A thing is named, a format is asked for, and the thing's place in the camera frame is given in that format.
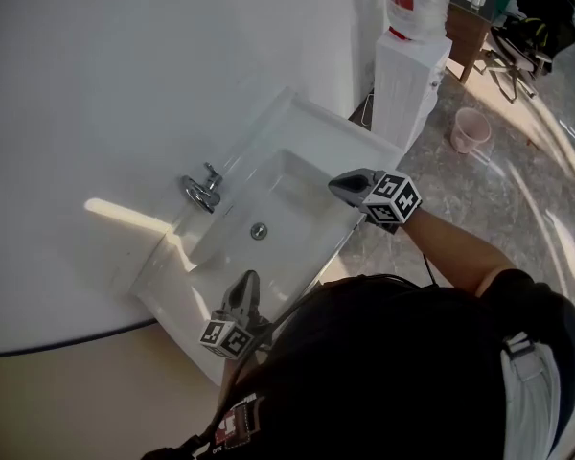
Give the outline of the person's left forearm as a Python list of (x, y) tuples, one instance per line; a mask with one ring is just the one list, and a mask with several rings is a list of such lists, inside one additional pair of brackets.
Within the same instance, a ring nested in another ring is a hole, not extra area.
[(223, 374), (218, 394), (218, 409), (223, 408), (225, 400), (228, 398), (233, 386), (239, 381), (241, 374), (241, 364), (238, 360), (224, 360)]

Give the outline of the clear water bottle red label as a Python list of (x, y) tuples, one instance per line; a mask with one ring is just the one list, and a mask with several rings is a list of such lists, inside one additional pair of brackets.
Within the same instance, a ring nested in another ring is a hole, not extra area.
[(386, 0), (389, 26), (408, 40), (428, 42), (447, 33), (449, 0)]

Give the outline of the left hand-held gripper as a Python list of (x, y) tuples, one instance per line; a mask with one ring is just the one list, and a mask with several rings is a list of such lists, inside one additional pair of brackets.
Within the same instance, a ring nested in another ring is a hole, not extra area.
[[(246, 270), (225, 291), (222, 308), (225, 311), (250, 313), (259, 306), (260, 277), (255, 270)], [(232, 314), (216, 310), (200, 334), (199, 344), (211, 353), (225, 358), (240, 358), (244, 351), (262, 335), (270, 322), (254, 314), (242, 324)]]

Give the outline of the pink waste bin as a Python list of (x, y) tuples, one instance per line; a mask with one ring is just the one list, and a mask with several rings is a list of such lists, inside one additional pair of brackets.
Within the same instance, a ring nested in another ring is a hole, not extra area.
[(487, 142), (491, 126), (484, 114), (471, 107), (462, 107), (456, 114), (449, 141), (458, 153), (469, 153)]

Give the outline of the white water dispenser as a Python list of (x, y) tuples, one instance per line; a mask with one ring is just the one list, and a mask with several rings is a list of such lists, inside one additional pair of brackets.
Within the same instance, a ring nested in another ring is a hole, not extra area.
[(446, 37), (420, 43), (390, 31), (376, 43), (372, 131), (402, 152), (437, 104), (451, 47)]

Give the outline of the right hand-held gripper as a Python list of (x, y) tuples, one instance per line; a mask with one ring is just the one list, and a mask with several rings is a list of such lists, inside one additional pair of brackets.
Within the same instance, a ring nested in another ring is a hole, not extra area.
[[(338, 185), (371, 185), (351, 191)], [(389, 233), (395, 233), (421, 206), (422, 198), (409, 176), (399, 172), (355, 169), (329, 182), (331, 193), (350, 207), (360, 207), (366, 221)]]

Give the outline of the white ceramic sink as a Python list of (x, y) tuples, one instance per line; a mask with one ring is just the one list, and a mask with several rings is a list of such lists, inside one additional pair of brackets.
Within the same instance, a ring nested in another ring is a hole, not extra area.
[(378, 135), (282, 91), (221, 168), (213, 213), (188, 205), (158, 244), (134, 293), (200, 371), (220, 383), (223, 362), (199, 337), (225, 291), (248, 269), (260, 312), (276, 318), (326, 268), (360, 221), (329, 190), (358, 169), (395, 169), (402, 154)]

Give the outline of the brown wooden sink cabinet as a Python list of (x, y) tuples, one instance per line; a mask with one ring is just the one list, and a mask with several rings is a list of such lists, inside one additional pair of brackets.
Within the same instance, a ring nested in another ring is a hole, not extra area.
[(486, 0), (474, 9), (467, 0), (450, 0), (446, 21), (447, 37), (452, 41), (449, 59), (463, 67), (459, 77), (465, 84), (478, 59), (484, 40), (510, 0)]

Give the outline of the person's black shirt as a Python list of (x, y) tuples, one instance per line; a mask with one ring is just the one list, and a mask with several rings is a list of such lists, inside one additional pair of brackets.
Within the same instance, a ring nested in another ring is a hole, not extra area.
[(547, 460), (574, 407), (575, 306), (549, 285), (357, 276), (311, 295), (208, 434), (142, 460)]

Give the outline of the chrome faucet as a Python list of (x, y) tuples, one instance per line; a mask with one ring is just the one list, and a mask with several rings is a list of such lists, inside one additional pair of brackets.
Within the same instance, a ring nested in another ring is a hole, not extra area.
[(179, 179), (179, 187), (183, 194), (203, 211), (213, 214), (219, 205), (221, 198), (218, 188), (223, 181), (223, 177), (209, 163), (205, 162), (204, 167), (208, 172), (205, 181), (200, 184), (188, 175), (183, 175)]

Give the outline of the person's right forearm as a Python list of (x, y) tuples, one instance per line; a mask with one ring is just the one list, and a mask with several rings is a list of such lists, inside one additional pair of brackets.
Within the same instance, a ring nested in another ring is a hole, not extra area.
[(418, 208), (402, 230), (455, 288), (480, 297), (515, 265), (495, 246)]

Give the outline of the grey mesh office chair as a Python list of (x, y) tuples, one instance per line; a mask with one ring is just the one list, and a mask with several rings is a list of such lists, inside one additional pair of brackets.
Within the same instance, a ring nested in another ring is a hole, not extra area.
[(519, 87), (529, 99), (538, 95), (535, 81), (552, 69), (552, 57), (545, 50), (548, 37), (547, 25), (538, 18), (507, 19), (502, 27), (490, 28), (490, 48), (481, 50), (481, 73), (489, 71), (495, 80), (501, 74), (508, 78), (511, 93), (500, 83), (498, 88), (510, 104), (517, 100)]

